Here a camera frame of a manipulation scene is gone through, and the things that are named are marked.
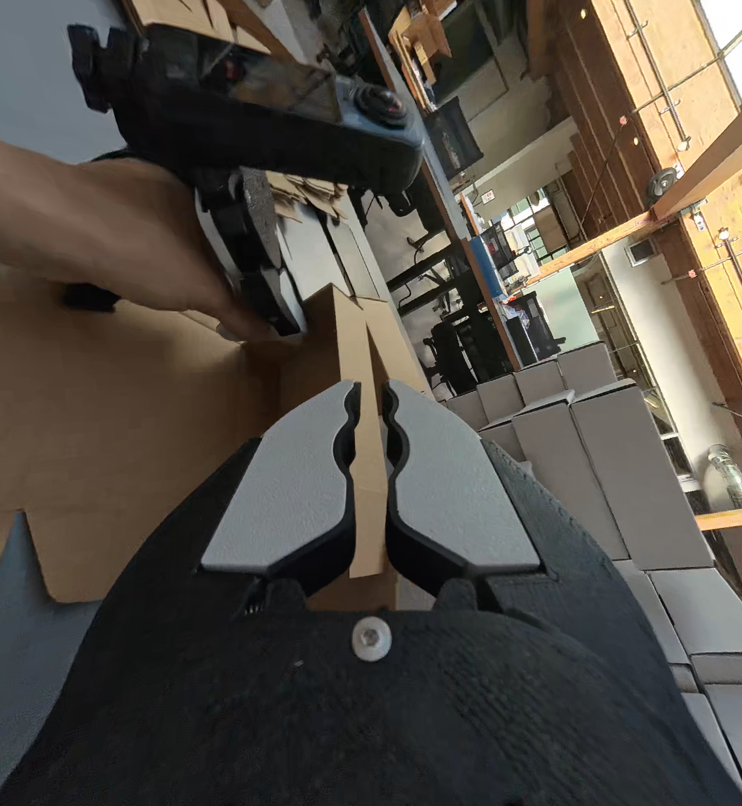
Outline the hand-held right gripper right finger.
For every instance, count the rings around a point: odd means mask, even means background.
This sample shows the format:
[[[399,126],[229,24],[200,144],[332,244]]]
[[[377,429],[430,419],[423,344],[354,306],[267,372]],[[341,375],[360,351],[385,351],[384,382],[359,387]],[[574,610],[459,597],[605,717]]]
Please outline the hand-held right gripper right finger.
[[[537,549],[477,432],[399,379],[383,385],[381,401],[395,570],[434,597],[452,579],[538,572]]]

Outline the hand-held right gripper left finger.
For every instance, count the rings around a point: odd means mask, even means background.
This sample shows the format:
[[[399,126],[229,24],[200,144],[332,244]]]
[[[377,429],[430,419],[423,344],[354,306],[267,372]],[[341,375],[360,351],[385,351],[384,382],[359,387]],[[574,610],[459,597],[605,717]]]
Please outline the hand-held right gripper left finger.
[[[278,420],[261,438],[201,568],[295,580],[307,596],[350,567],[356,507],[350,466],[361,384],[342,380]]]

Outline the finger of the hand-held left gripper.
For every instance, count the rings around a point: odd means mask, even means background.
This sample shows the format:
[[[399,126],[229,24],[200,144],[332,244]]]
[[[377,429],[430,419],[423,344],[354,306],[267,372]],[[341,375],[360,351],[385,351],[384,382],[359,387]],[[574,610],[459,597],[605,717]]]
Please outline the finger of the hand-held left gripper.
[[[287,267],[261,266],[243,273],[243,298],[279,336],[307,332],[303,302]]]
[[[195,211],[204,236],[226,282],[241,287],[242,236],[245,234],[243,210],[230,194],[216,194],[195,188]]]

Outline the brown cardboard box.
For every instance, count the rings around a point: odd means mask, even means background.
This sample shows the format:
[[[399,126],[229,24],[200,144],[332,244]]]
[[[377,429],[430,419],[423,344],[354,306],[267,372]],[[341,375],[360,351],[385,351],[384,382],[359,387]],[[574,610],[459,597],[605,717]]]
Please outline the brown cardboard box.
[[[362,383],[356,553],[346,577],[393,604],[381,385],[431,396],[389,303],[322,288],[302,340],[240,345],[196,314],[122,301],[71,311],[57,287],[0,270],[0,560],[27,519],[52,599],[103,599],[160,523],[250,438],[342,380]]]

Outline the person's left hand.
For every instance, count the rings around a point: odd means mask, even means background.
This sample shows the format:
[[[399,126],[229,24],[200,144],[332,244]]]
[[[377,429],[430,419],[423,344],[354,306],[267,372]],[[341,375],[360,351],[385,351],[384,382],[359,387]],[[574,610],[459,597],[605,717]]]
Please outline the person's left hand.
[[[225,279],[187,184],[135,158],[70,169],[89,231],[64,285],[94,286],[154,310],[195,311],[237,341],[277,339]]]

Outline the stack of flat cardboard sheets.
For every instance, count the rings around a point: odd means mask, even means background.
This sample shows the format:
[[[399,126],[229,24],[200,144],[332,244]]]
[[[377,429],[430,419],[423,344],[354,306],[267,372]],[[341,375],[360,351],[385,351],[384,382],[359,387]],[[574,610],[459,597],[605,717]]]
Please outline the stack of flat cardboard sheets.
[[[118,6],[139,32],[173,26],[306,65],[315,65],[324,50],[305,2],[120,1]],[[310,205],[337,222],[347,218],[345,185],[271,171],[266,176],[277,215],[302,222],[297,206]]]

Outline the pile of white boxes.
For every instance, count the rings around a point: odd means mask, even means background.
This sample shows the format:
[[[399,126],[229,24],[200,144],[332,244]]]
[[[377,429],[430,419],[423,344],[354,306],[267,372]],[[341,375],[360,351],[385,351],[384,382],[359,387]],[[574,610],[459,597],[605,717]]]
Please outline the pile of white boxes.
[[[530,464],[638,599],[685,705],[742,790],[742,599],[718,569],[638,386],[590,343],[445,405]]]

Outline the black round ceiling speaker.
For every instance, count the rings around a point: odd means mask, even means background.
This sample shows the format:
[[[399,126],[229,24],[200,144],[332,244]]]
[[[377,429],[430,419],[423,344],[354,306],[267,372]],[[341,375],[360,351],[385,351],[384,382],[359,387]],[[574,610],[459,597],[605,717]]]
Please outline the black round ceiling speaker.
[[[645,191],[646,210],[653,208],[658,201],[678,181],[681,173],[678,166],[666,167],[655,173],[648,181]]]

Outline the silver ventilation duct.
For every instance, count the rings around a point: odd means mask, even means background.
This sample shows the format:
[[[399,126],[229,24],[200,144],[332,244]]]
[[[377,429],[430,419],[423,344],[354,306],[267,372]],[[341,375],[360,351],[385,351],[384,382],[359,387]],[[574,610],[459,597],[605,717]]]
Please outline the silver ventilation duct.
[[[734,507],[742,509],[742,470],[728,447],[720,443],[711,445],[707,458],[711,468],[720,477]]]

